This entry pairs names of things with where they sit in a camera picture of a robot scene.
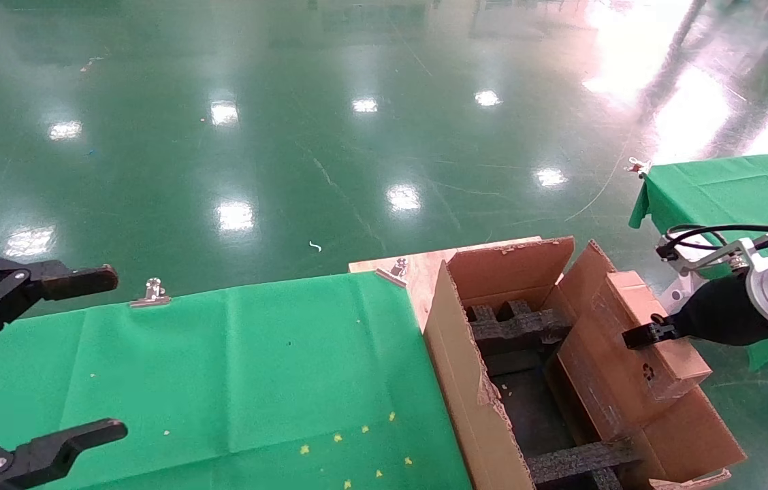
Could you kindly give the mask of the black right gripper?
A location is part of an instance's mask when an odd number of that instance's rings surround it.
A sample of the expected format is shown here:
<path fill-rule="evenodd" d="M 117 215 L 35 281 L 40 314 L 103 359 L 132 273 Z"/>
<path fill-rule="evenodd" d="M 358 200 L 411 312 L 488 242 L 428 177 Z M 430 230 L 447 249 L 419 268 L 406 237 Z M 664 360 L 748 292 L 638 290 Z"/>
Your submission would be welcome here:
<path fill-rule="evenodd" d="M 670 318 L 651 318 L 622 333 L 626 348 L 640 350 L 667 340 L 693 337 L 726 346 L 749 346 L 768 339 L 768 320 L 746 291 L 746 275 L 705 283 Z"/>

